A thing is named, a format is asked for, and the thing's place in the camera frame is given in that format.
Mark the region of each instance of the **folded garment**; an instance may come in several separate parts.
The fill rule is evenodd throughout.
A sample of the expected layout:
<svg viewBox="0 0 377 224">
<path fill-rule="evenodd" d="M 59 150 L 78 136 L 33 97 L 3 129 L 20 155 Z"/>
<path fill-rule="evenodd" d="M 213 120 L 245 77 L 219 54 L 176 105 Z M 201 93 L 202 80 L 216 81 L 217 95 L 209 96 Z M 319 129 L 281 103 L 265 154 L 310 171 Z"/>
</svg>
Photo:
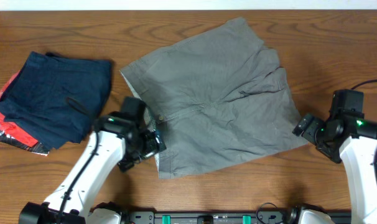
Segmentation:
<svg viewBox="0 0 377 224">
<path fill-rule="evenodd" d="M 243 18 L 121 69 L 153 110 L 167 150 L 159 177 L 202 174 L 293 149 L 300 115 L 277 52 Z"/>
<path fill-rule="evenodd" d="M 0 99 L 2 97 L 3 92 L 7 89 L 7 87 L 12 83 L 12 81 L 17 77 L 18 73 L 14 74 L 9 81 L 5 83 L 5 85 L 0 89 Z M 12 136 L 12 138 L 16 139 L 20 143 L 28 147 L 32 147 L 38 143 L 36 139 L 26 133 L 23 129 L 18 127 L 14 122 L 4 122 L 4 115 L 0 113 L 0 131 L 2 133 Z"/>
<path fill-rule="evenodd" d="M 80 142 L 91 117 L 103 108 L 111 90 L 111 63 L 32 52 L 0 99 L 5 121 L 15 122 L 46 148 Z M 90 113 L 72 108 L 70 97 Z"/>
<path fill-rule="evenodd" d="M 17 139 L 15 139 L 10 134 L 6 134 L 5 131 L 1 131 L 1 130 L 0 130 L 0 142 L 9 144 L 11 146 L 18 147 L 20 149 L 23 149 L 23 150 L 26 150 L 26 151 L 29 151 L 29 152 L 33 152 L 35 154 L 40 154 L 40 155 L 43 155 L 43 156 L 47 156 L 50 152 L 50 149 L 47 149 L 40 142 L 37 142 L 33 146 L 28 146 L 28 145 L 18 141 Z"/>
</svg>

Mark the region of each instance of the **wood grain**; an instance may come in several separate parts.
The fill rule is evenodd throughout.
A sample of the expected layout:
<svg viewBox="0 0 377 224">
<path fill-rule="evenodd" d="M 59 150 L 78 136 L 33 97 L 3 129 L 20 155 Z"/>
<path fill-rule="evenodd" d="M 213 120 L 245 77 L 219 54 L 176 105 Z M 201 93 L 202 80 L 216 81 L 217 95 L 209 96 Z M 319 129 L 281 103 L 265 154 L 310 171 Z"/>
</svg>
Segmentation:
<svg viewBox="0 0 377 224">
<path fill-rule="evenodd" d="M 103 113 L 131 95 L 118 70 L 162 46 L 243 16 L 279 52 L 296 106 L 326 117 L 332 91 L 377 78 L 377 11 L 95 11 L 0 12 L 0 88 L 30 51 L 114 62 L 113 89 Z M 377 121 L 377 84 L 366 93 L 366 118 Z M 48 157 L 0 143 L 0 223 L 16 223 L 28 202 L 41 203 L 84 150 L 68 143 Z M 263 202 L 348 209 L 343 165 L 312 146 L 205 175 L 159 180 L 153 160 L 126 174 L 115 168 L 95 203 L 158 211 L 255 210 Z"/>
</svg>

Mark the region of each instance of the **red fabric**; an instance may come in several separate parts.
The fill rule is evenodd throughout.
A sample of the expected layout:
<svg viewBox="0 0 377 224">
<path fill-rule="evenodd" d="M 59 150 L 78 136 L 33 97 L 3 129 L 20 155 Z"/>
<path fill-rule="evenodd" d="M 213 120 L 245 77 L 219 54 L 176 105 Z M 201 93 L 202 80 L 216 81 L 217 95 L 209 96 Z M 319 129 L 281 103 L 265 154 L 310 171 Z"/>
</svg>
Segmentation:
<svg viewBox="0 0 377 224">
<path fill-rule="evenodd" d="M 3 92 L 7 89 L 7 87 L 10 85 L 10 83 L 17 77 L 19 73 L 17 72 L 14 74 L 9 81 L 1 88 L 0 90 L 0 99 L 3 94 Z M 10 136 L 14 137 L 19 142 L 26 144 L 27 146 L 34 146 L 38 143 L 36 139 L 34 139 L 32 136 L 30 136 L 28 133 L 26 133 L 23 129 L 18 127 L 18 125 L 14 122 L 4 122 L 3 121 L 4 116 L 0 113 L 0 130 L 4 131 L 5 134 L 9 134 Z"/>
</svg>

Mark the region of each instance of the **white wall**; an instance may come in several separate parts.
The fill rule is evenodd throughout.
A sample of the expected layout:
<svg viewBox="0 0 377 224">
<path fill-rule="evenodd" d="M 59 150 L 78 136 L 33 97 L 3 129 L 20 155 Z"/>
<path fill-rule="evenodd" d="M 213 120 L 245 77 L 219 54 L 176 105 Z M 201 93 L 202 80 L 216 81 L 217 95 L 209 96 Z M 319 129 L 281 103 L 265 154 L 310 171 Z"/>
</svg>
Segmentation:
<svg viewBox="0 0 377 224">
<path fill-rule="evenodd" d="M 0 0 L 0 11 L 212 9 L 377 9 L 377 0 Z"/>
</svg>

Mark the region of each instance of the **navy blue cloth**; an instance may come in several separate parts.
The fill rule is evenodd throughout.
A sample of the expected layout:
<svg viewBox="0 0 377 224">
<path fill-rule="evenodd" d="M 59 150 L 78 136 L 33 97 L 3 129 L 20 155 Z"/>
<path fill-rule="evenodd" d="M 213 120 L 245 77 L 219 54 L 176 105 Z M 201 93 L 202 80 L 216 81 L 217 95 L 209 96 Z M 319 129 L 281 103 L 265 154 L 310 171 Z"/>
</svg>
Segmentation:
<svg viewBox="0 0 377 224">
<path fill-rule="evenodd" d="M 73 98 L 92 116 L 102 110 L 111 91 L 111 62 L 31 52 L 19 75 L 0 99 L 5 121 L 15 122 L 47 148 L 79 143 L 92 120 L 66 101 Z"/>
</svg>

